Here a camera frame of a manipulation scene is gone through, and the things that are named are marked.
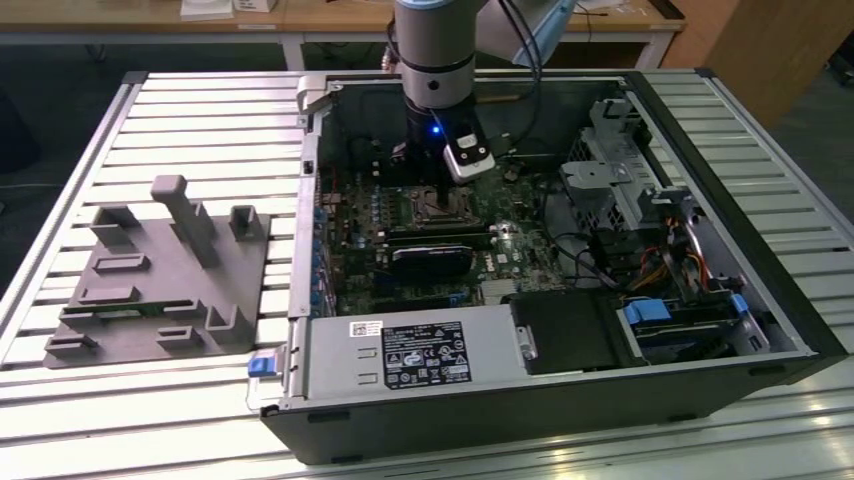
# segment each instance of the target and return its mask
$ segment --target floor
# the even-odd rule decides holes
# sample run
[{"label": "floor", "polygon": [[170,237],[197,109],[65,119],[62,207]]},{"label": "floor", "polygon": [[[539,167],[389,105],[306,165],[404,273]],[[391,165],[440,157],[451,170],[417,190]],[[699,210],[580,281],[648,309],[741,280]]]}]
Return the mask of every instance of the floor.
[{"label": "floor", "polygon": [[[381,48],[308,46],[309,69],[373,69]],[[85,149],[124,73],[280,70],[273,45],[110,46],[94,63],[82,47],[1,47],[0,88],[41,145],[37,163],[0,175],[0,293],[26,254],[61,185]],[[772,134],[807,174],[854,219],[854,89],[822,75]],[[20,188],[2,188],[14,185]]]}]

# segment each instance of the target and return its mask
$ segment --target aluminum table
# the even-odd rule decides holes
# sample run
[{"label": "aluminum table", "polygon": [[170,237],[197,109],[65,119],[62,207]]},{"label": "aluminum table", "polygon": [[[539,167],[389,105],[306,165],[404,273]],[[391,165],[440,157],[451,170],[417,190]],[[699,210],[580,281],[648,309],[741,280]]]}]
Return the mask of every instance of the aluminum table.
[{"label": "aluminum table", "polygon": [[[644,75],[840,341],[854,350],[854,232],[713,78]],[[97,205],[181,174],[210,215],[273,215],[257,348],[286,338],[302,132],[300,74],[128,74],[0,303],[0,478],[840,478],[854,475],[854,363],[711,417],[306,467],[246,404],[250,355],[48,370],[44,345],[85,265]],[[677,172],[652,149],[673,179]]]}]

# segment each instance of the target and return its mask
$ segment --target power supply label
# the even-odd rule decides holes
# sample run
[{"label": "power supply label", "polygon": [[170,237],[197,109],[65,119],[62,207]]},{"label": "power supply label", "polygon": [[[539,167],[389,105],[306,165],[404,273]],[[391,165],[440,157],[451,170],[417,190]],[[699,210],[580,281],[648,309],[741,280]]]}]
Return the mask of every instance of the power supply label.
[{"label": "power supply label", "polygon": [[383,328],[385,386],[429,387],[471,382],[460,322]]}]

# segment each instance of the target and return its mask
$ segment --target blue latch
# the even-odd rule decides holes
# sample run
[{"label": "blue latch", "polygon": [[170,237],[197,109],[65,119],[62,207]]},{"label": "blue latch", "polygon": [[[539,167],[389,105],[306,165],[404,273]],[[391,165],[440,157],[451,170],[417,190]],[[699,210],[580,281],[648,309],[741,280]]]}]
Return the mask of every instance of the blue latch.
[{"label": "blue latch", "polygon": [[729,301],[732,302],[732,306],[735,307],[735,311],[737,312],[739,317],[749,313],[747,301],[744,300],[744,297],[741,297],[740,293],[733,293],[729,297]]},{"label": "blue latch", "polygon": [[635,300],[623,308],[623,313],[629,325],[640,322],[663,322],[672,319],[664,301],[655,298]]},{"label": "blue latch", "polygon": [[249,378],[274,377],[276,358],[256,357],[249,360]]}]

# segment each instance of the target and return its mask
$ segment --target barcode sticker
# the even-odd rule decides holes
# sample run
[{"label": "barcode sticker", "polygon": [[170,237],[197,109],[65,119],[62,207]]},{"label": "barcode sticker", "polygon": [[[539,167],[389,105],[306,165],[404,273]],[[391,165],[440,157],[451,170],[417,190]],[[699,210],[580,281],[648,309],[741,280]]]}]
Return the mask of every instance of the barcode sticker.
[{"label": "barcode sticker", "polygon": [[383,330],[383,322],[349,322],[350,337],[379,337]]}]

